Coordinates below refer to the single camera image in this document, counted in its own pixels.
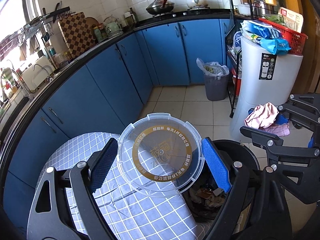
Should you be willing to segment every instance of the white container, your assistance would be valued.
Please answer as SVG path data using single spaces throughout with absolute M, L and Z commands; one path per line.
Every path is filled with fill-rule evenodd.
M 187 0 L 187 5 L 190 9 L 202 8 L 202 7 L 207 7 L 208 2 L 207 0 Z
M 238 11 L 240 14 L 245 15 L 245 16 L 249 16 L 251 15 L 250 13 L 250 5 L 248 3 L 241 3 L 238 4 Z
M 251 142 L 250 138 L 241 135 L 239 128 L 244 126 L 248 110 L 268 102 L 279 106 L 288 100 L 303 56 L 287 54 L 276 57 L 274 72 L 271 80 L 261 80 L 267 75 L 270 66 L 262 64 L 263 54 L 270 54 L 259 45 L 241 37 L 242 76 L 238 103 L 230 123 L 230 134 L 235 141 Z

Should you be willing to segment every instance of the black countertop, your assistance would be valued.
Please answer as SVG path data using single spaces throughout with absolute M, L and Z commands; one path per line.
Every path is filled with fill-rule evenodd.
M 9 165 L 12 159 L 12 156 L 15 152 L 15 149 L 27 129 L 28 125 L 35 117 L 36 113 L 40 110 L 40 108 L 46 103 L 46 101 L 55 93 L 55 91 L 66 81 L 69 77 L 71 77 L 77 70 L 79 70 L 82 66 L 84 66 L 88 61 L 97 56 L 99 53 L 117 43 L 118 41 L 124 39 L 125 37 L 131 35 L 140 30 L 144 30 L 147 28 L 177 23 L 182 21 L 190 21 L 190 20 L 203 20 L 203 19 L 229 19 L 230 18 L 230 10 L 228 9 L 210 9 L 209 12 L 204 14 L 191 14 L 187 12 L 187 15 L 183 15 L 183 12 L 175 13 L 176 16 L 173 17 L 165 15 L 161 18 L 154 17 L 144 21 L 139 22 L 139 25 L 115 38 L 111 38 L 109 40 L 103 41 L 100 44 L 97 44 L 95 47 L 90 49 L 84 55 L 79 56 L 72 63 L 66 66 L 61 73 L 49 84 L 47 84 L 43 90 L 34 98 L 34 100 L 30 103 L 27 109 L 24 110 L 24 113 L 20 116 L 19 120 L 16 122 L 14 128 L 12 129 L 10 135 L 7 135 L 7 140 L 4 145 L 1 146 L 1 156 L 0 156 L 0 203 L 3 204 L 3 190 L 4 183 L 6 179 L 6 175 L 9 169 Z

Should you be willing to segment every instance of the pot lid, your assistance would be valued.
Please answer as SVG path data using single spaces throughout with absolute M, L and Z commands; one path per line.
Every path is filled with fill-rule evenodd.
M 164 3 L 164 0 L 154 0 L 152 3 L 149 4 L 149 6 L 147 7 L 147 9 L 155 8 L 155 7 L 162 7 L 162 6 L 163 6 L 163 3 Z M 166 0 L 165 5 L 169 5 L 169 4 L 174 5 L 173 2 L 170 2 L 169 0 Z
M 128 125 L 119 138 L 119 171 L 143 195 L 181 194 L 198 178 L 203 165 L 199 133 L 170 114 L 148 114 Z

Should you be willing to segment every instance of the white ceramic pot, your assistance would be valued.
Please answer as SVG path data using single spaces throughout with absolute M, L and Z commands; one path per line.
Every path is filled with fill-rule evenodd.
M 245 15 L 245 16 L 251 15 L 250 5 L 246 2 L 242 3 L 242 4 L 238 4 L 238 11 L 240 14 Z
M 190 9 L 200 8 L 200 7 L 207 7 L 208 2 L 207 0 L 187 0 L 187 5 Z

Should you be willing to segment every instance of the trash bin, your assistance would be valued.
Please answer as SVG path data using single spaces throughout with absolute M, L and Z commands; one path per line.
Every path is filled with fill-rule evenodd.
M 219 101 L 226 98 L 229 69 L 221 66 L 219 62 L 204 63 L 197 58 L 197 66 L 204 73 L 204 86 L 207 99 Z
M 204 75 L 205 94 L 210 101 L 220 101 L 226 98 L 229 75 L 210 77 Z

